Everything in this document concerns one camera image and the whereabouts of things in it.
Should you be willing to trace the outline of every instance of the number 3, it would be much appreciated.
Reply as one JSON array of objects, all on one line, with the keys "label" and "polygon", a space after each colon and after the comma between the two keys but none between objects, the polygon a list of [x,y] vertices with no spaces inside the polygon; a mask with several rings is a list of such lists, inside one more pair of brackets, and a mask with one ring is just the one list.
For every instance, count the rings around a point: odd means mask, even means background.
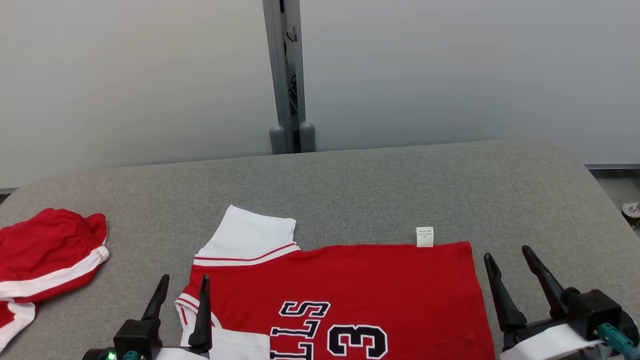
[{"label": "number 3", "polygon": [[[342,338],[348,337],[345,343]],[[327,332],[327,349],[335,356],[347,356],[347,346],[362,347],[364,338],[372,339],[367,345],[367,359],[381,359],[388,351],[387,333],[371,325],[334,325]]]}]

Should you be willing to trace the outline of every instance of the white stripe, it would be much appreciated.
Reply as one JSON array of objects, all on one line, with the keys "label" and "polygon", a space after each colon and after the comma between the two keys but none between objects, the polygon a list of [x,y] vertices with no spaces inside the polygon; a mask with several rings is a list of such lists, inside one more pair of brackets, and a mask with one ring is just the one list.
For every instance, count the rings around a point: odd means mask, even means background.
[{"label": "white stripe", "polygon": [[0,353],[20,331],[29,325],[36,316],[36,306],[32,302],[25,304],[8,303],[9,311],[14,313],[13,321],[0,327]]},{"label": "white stripe", "polygon": [[91,272],[109,258],[105,246],[93,249],[89,255],[70,268],[60,269],[31,280],[0,282],[0,298],[28,297],[55,288]]},{"label": "white stripe", "polygon": [[289,246],[282,250],[271,253],[264,258],[260,258],[258,260],[252,261],[243,261],[242,259],[238,260],[208,260],[208,259],[194,259],[193,264],[198,266],[248,266],[248,265],[256,265],[265,263],[269,260],[273,260],[275,258],[279,258],[280,256],[286,255],[290,252],[300,251],[300,248],[295,246]]},{"label": "white stripe", "polygon": [[182,337],[180,338],[180,346],[188,347],[189,346],[189,337],[193,334],[193,328],[196,323],[196,315],[194,312],[182,304],[175,303],[175,309],[178,311],[178,316],[180,318],[180,324],[182,325]]},{"label": "white stripe", "polygon": [[[190,309],[191,311],[193,311],[194,315],[198,313],[198,308],[200,306],[200,301],[194,297],[192,297],[189,294],[185,294],[185,293],[181,293],[180,296],[178,298],[182,298],[184,300],[187,300],[189,302],[192,302],[196,307],[193,307],[191,304],[188,304],[184,301],[181,301],[180,299],[175,301],[175,304],[180,304],[184,307],[187,307],[188,309]],[[182,316],[182,314],[180,314],[180,308],[176,306],[176,309],[178,310],[178,315]],[[216,327],[219,327],[220,329],[222,329],[222,325],[220,324],[220,320],[218,320],[218,318],[216,317],[216,315],[213,313],[213,311],[211,311],[211,321],[213,322],[213,325],[215,325]]]},{"label": "white stripe", "polygon": [[107,222],[107,220],[104,220],[104,226],[107,228],[107,234],[104,235],[104,240],[102,241],[102,244],[104,245],[107,242],[107,238],[109,237],[109,223]]}]

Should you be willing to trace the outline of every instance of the padded table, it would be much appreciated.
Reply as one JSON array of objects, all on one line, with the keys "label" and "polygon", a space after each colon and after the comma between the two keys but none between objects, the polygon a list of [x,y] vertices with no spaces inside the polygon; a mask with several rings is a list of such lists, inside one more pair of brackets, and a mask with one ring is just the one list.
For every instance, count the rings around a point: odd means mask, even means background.
[{"label": "padded table", "polygon": [[178,345],[173,300],[230,204],[296,219],[302,250],[415,243],[418,226],[433,226],[436,244],[469,241],[496,354],[502,333],[486,252],[529,321],[548,318],[548,304],[522,245],[563,286],[599,288],[640,318],[638,239],[595,179],[554,145],[499,140],[112,168],[27,185],[0,206],[0,227],[50,207],[101,212],[111,256],[91,284],[44,302],[0,357],[79,359],[89,348],[113,346],[165,273],[171,283],[160,334],[165,345]]}]

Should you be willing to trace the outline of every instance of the robotic arm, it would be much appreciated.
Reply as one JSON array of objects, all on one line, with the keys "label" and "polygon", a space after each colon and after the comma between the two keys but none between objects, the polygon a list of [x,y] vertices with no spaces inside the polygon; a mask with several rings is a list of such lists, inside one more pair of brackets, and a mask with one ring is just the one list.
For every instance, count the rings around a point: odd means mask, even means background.
[{"label": "robotic arm", "polygon": [[202,360],[211,349],[209,276],[202,277],[200,309],[189,347],[163,347],[160,340],[160,307],[166,300],[169,275],[160,279],[156,292],[140,320],[128,319],[113,337],[114,347],[93,348],[82,360]]},{"label": "robotic arm", "polygon": [[524,343],[540,341],[544,336],[552,332],[564,330],[560,327],[567,325],[578,335],[578,341],[602,342],[613,349],[607,351],[603,345],[591,350],[578,350],[566,359],[607,359],[610,355],[623,354],[627,360],[640,359],[640,352],[636,347],[640,343],[640,334],[635,321],[622,310],[621,306],[605,295],[600,290],[591,290],[588,293],[580,293],[575,288],[564,289],[551,271],[540,261],[536,253],[528,246],[522,247],[529,269],[538,277],[542,290],[550,306],[549,319],[537,322],[527,322],[526,317],[514,304],[509,292],[502,283],[502,273],[493,256],[484,255],[484,265],[489,277],[495,311],[498,317],[500,330],[504,332],[504,347],[500,357],[512,359],[548,359],[549,357],[534,357],[532,354],[524,355],[518,351],[510,351],[518,344],[523,343],[518,349],[522,351],[526,347]]}]

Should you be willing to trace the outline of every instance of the white wall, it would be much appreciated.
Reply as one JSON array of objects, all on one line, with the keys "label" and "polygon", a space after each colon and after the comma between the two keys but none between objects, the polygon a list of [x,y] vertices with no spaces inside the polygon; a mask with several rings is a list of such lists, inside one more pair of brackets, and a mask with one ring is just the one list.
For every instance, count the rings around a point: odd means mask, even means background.
[{"label": "white wall", "polygon": [[640,163],[636,0],[300,0],[320,150],[519,137]]},{"label": "white wall", "polygon": [[271,153],[261,0],[0,1],[0,188]]}]

